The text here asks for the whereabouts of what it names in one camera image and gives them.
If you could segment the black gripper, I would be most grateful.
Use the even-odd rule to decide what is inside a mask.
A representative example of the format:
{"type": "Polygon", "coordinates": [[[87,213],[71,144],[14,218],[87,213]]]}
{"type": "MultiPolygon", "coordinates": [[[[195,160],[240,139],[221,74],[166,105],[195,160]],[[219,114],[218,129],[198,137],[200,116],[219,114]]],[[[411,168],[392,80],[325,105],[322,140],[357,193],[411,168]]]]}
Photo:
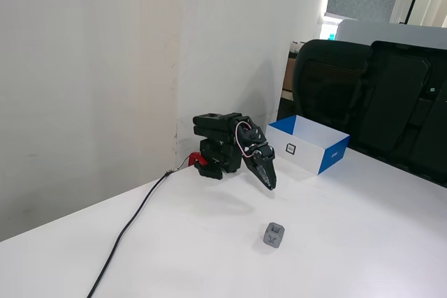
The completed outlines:
{"type": "Polygon", "coordinates": [[[251,119],[237,123],[237,146],[247,168],[268,190],[274,190],[277,176],[274,170],[274,149],[268,143],[262,129],[251,119]]]}

